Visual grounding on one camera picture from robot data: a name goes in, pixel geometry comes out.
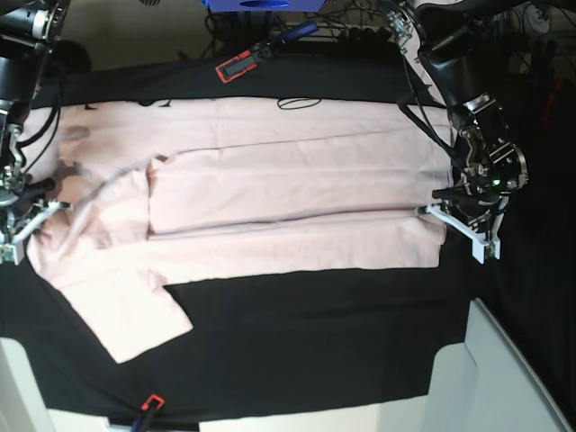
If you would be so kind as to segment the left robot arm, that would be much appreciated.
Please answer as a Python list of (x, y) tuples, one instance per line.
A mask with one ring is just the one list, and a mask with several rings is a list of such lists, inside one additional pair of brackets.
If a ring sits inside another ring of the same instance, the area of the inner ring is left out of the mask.
[(500, 251), (510, 199), (575, 198), (575, 81), (556, 74), (574, 31), (539, 31), (572, 1), (383, 1), (409, 93), (400, 110), (450, 158), (453, 180), (419, 209), (484, 255)]

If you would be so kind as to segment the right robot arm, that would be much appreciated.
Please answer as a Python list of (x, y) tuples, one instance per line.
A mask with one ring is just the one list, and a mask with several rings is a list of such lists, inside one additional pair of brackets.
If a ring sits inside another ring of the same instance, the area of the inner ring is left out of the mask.
[(1, 3), (1, 259), (16, 261), (18, 248), (66, 203), (47, 200), (52, 179), (32, 180), (23, 150), (39, 140), (60, 115), (61, 93), (46, 123), (20, 140), (31, 103), (53, 53), (69, 8), (68, 1)]

